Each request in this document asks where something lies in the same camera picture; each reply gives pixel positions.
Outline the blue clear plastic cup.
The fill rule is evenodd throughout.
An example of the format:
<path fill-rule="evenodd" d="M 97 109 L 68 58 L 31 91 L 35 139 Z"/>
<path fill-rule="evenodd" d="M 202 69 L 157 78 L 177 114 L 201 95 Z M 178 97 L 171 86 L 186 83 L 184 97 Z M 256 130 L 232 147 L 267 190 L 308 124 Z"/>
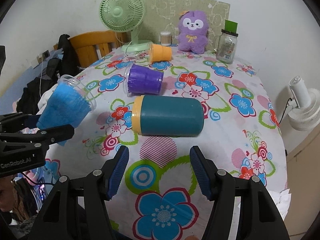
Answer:
<path fill-rule="evenodd" d="M 77 128 L 96 107 L 95 98 L 81 81 L 70 75 L 63 75 L 46 103 L 37 128 L 47 129 L 62 125 Z"/>

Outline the purple clear plastic cup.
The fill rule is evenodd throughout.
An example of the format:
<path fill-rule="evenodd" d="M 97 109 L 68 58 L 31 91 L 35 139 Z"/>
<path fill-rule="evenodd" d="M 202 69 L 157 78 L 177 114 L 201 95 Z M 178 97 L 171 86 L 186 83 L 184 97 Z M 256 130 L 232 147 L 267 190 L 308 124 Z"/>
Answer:
<path fill-rule="evenodd" d="M 164 73 L 133 63 L 126 67 L 124 77 L 123 89 L 127 96 L 159 95 Z"/>

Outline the orange clear plastic cup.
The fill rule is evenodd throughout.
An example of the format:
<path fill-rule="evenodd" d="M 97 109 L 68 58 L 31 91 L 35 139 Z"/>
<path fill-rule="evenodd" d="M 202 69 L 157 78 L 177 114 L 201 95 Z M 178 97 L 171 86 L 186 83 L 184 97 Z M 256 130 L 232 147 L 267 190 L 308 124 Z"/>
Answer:
<path fill-rule="evenodd" d="M 149 62 L 170 61 L 172 58 L 172 49 L 160 44 L 152 43 L 148 50 Z"/>

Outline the floral tablecloth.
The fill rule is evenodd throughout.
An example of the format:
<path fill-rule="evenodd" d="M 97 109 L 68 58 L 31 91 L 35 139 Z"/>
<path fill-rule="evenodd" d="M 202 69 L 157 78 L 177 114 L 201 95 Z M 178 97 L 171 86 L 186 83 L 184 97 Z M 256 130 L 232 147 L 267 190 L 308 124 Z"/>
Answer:
<path fill-rule="evenodd" d="M 97 106 L 71 140 L 50 147 L 44 167 L 28 172 L 29 179 L 41 184 L 39 199 L 60 176 L 83 177 L 123 145 L 129 148 L 129 163 L 118 193 L 106 205 L 112 226 L 136 239 L 202 236 L 212 204 L 202 195 L 190 164 L 194 145 L 236 178 L 257 176 L 270 191 L 286 189 L 276 113 L 252 66 L 224 64 L 210 51 L 172 51 L 170 61 L 149 63 L 146 53 L 115 50 L 77 75 Z M 201 104 L 204 127 L 197 137 L 143 136 L 133 130 L 134 97 L 124 89 L 125 70 L 132 63 L 163 74 L 163 96 Z"/>

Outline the black bag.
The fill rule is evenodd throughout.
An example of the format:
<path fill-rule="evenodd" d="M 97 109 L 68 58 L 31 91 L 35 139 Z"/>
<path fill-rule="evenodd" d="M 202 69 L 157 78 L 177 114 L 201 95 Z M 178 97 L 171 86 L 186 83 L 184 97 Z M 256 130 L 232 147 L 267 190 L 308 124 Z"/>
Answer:
<path fill-rule="evenodd" d="M 80 73 L 80 62 L 73 48 L 70 36 L 62 34 L 58 41 L 61 52 L 48 60 L 42 75 L 36 77 L 23 88 L 23 93 L 17 102 L 16 111 L 24 114 L 36 114 L 41 96 L 57 84 L 58 79 L 67 74 L 76 76 Z"/>

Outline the teal canister yellow lid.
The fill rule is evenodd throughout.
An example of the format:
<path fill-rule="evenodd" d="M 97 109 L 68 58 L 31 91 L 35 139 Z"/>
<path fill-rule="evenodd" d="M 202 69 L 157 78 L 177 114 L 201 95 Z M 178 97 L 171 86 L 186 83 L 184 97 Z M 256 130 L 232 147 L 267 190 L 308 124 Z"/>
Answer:
<path fill-rule="evenodd" d="M 141 95 L 135 98 L 132 130 L 140 135 L 195 137 L 204 126 L 204 113 L 196 99 Z"/>

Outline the orange wooden chair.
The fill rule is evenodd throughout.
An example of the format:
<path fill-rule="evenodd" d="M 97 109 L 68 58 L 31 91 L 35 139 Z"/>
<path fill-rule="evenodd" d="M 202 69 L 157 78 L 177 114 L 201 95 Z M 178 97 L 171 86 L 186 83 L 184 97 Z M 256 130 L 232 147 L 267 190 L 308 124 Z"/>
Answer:
<path fill-rule="evenodd" d="M 112 48 L 119 48 L 127 42 L 127 33 L 116 33 L 111 30 L 93 31 L 65 38 L 71 43 L 78 57 L 80 67 L 86 68 L 98 61 L 97 49 L 101 57 L 111 53 Z"/>

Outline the white small fan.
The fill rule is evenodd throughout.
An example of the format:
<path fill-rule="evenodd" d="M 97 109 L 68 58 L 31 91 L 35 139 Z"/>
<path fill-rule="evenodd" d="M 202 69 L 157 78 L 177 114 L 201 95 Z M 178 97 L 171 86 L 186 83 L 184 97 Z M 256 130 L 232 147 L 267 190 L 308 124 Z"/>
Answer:
<path fill-rule="evenodd" d="M 296 103 L 289 111 L 289 123 L 297 131 L 308 131 L 319 124 L 319 90 L 307 88 L 300 76 L 292 78 L 289 88 Z"/>

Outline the green desk fan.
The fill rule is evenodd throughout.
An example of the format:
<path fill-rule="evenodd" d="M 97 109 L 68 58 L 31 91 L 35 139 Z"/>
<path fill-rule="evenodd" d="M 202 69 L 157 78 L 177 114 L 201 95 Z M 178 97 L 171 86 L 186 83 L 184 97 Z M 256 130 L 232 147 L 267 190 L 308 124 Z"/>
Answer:
<path fill-rule="evenodd" d="M 151 41 L 139 38 L 145 15 L 144 0 L 102 0 L 99 7 L 100 20 L 108 29 L 116 33 L 131 33 L 131 41 L 122 46 L 122 51 L 126 53 L 150 48 Z"/>

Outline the purple plush toy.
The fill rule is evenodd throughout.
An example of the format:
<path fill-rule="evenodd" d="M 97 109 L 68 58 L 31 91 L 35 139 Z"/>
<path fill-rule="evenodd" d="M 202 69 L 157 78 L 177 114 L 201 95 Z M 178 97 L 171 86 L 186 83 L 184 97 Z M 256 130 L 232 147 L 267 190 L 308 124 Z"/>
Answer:
<path fill-rule="evenodd" d="M 209 24 L 204 11 L 187 11 L 178 23 L 178 49 L 191 51 L 195 54 L 203 54 L 208 44 Z"/>

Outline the cotton swab container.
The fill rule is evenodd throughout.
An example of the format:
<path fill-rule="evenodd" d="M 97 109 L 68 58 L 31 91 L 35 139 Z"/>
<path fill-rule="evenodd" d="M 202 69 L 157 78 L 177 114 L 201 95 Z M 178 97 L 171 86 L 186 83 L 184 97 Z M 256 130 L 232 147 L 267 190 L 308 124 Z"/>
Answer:
<path fill-rule="evenodd" d="M 160 44 L 162 46 L 171 46 L 172 35 L 171 35 L 170 31 L 161 31 L 160 32 Z"/>

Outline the beige patterned wall board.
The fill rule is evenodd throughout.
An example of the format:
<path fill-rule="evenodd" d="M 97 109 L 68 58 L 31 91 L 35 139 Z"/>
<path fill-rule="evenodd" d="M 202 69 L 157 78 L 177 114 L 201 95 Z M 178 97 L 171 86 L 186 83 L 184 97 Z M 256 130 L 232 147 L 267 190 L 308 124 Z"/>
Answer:
<path fill-rule="evenodd" d="M 221 35 L 225 20 L 229 18 L 231 5 L 216 0 L 144 0 L 146 15 L 139 26 L 139 39 L 159 42 L 162 31 L 171 32 L 172 42 L 177 43 L 178 22 L 185 11 L 200 10 L 207 15 L 209 24 L 207 50 L 213 50 L 213 39 Z"/>

